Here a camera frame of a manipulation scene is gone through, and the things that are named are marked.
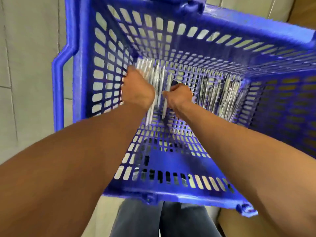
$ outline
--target perforated plastic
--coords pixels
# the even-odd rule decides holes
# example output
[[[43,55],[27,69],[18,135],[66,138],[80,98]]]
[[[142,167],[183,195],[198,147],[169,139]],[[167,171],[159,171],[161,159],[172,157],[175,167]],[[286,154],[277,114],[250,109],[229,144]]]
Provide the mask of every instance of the perforated plastic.
[[[72,55],[74,122],[118,107],[127,66],[146,56],[195,96],[210,70],[242,76],[250,86],[234,121],[315,156],[315,31],[203,3],[66,0],[67,45],[53,62],[55,130],[64,127],[62,67]],[[255,213],[189,126],[160,114],[149,129],[141,124],[104,194]]]

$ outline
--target gray pants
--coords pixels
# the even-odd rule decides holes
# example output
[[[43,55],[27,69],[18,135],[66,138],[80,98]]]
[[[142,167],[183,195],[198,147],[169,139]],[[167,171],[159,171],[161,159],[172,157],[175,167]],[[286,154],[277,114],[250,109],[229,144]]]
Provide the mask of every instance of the gray pants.
[[[221,237],[204,206],[125,199],[110,237]]]

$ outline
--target person's right arm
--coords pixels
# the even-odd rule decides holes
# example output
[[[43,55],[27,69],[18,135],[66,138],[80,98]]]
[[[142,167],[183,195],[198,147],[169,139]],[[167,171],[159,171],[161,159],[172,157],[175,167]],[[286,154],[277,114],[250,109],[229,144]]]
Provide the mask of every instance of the person's right arm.
[[[192,103],[192,93],[184,84],[163,95],[260,215],[287,236],[315,236],[315,159]]]

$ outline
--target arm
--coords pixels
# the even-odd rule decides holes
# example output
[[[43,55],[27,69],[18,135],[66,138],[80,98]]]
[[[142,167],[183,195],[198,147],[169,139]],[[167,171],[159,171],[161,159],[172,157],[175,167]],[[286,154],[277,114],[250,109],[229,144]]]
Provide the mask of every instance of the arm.
[[[73,124],[0,166],[0,236],[81,236],[155,93],[132,67],[124,104]]]
[[[192,93],[183,84],[163,95],[260,215],[288,236],[315,236],[316,160],[192,103]]]

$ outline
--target hand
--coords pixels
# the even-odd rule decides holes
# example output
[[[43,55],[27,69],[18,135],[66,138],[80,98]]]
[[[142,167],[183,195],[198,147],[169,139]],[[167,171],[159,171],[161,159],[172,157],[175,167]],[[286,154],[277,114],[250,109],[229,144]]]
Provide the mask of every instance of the hand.
[[[179,83],[170,88],[170,91],[163,91],[162,95],[167,99],[168,107],[173,109],[176,115],[181,118],[179,109],[185,103],[192,102],[192,92],[188,86]]]
[[[127,68],[127,75],[123,79],[122,99],[124,103],[136,104],[145,111],[155,99],[154,87],[133,66]]]

